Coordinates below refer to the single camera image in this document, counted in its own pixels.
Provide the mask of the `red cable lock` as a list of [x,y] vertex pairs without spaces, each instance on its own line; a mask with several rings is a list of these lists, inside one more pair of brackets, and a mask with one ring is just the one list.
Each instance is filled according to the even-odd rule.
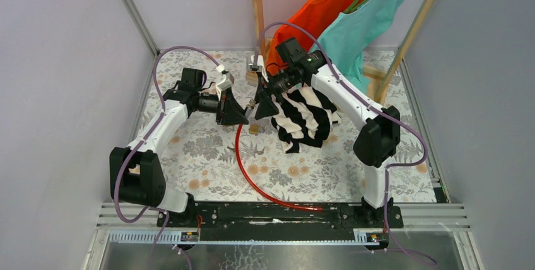
[[[299,153],[285,153],[271,118],[256,120],[249,105],[247,127],[240,126],[235,137],[237,164],[244,179],[259,196],[284,208],[306,212],[326,211],[327,199],[321,197],[321,185],[332,171],[329,160],[338,162],[340,153],[328,150],[339,139],[339,123],[334,124],[321,148],[301,145]],[[260,127],[250,134],[250,125]]]

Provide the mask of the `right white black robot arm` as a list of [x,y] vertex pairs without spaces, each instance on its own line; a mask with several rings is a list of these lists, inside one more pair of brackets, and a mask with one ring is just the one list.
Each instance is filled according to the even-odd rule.
[[368,226],[377,227],[387,218],[385,207],[390,199],[387,166],[399,144],[399,112],[393,107],[383,109],[369,99],[341,74],[323,46],[316,46],[317,50],[308,53],[295,38],[287,41],[282,47],[295,47],[295,59],[290,59],[288,67],[276,76],[268,74],[259,50],[255,50],[249,59],[250,70],[257,75],[255,118],[279,115],[284,95],[297,84],[307,85],[345,113],[359,129],[353,151],[364,165],[367,181],[363,200],[368,206],[362,209],[362,219]]

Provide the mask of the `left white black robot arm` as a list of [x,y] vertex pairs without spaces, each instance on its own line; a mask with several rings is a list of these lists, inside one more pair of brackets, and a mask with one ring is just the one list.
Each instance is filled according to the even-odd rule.
[[181,79],[163,94],[164,108],[149,126],[127,147],[115,147],[110,153],[110,191],[115,203],[126,202],[171,211],[180,226],[189,226],[196,210],[188,205],[189,196],[167,184],[159,156],[173,135],[194,112],[215,115],[219,125],[248,124],[245,110],[233,96],[234,77],[222,65],[217,66],[220,79],[216,92],[204,87],[207,74],[200,69],[185,68]]

